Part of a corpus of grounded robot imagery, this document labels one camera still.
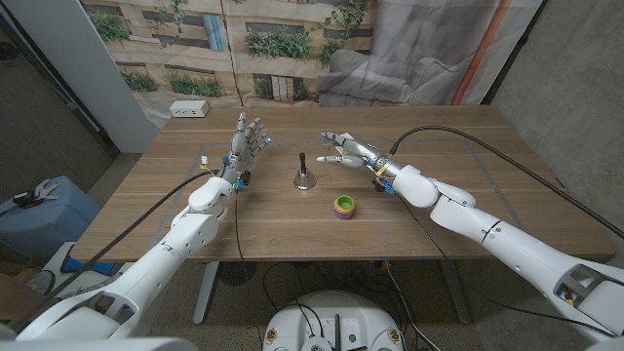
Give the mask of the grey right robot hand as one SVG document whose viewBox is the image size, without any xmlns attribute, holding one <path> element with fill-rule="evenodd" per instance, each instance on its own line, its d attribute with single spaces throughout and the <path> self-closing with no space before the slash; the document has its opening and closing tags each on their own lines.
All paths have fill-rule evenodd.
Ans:
<svg viewBox="0 0 624 351">
<path fill-rule="evenodd" d="M 338 163 L 350 168 L 366 166 L 377 176 L 394 178 L 405 165 L 394 160 L 390 155 L 383 154 L 376 146 L 358 141 L 350 134 L 321 132 L 322 140 L 333 145 L 338 155 L 320 156 L 321 163 Z"/>
</svg>

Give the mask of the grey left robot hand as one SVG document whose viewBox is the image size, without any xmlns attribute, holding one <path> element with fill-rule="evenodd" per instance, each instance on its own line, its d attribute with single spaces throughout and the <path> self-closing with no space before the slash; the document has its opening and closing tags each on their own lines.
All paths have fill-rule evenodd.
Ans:
<svg viewBox="0 0 624 351">
<path fill-rule="evenodd" d="M 271 142 L 271 137 L 263 129 L 259 117 L 247 123 L 246 113 L 240 113 L 227 160 L 219 173 L 221 178 L 235 184 L 251 168 L 254 157 Z"/>
</svg>

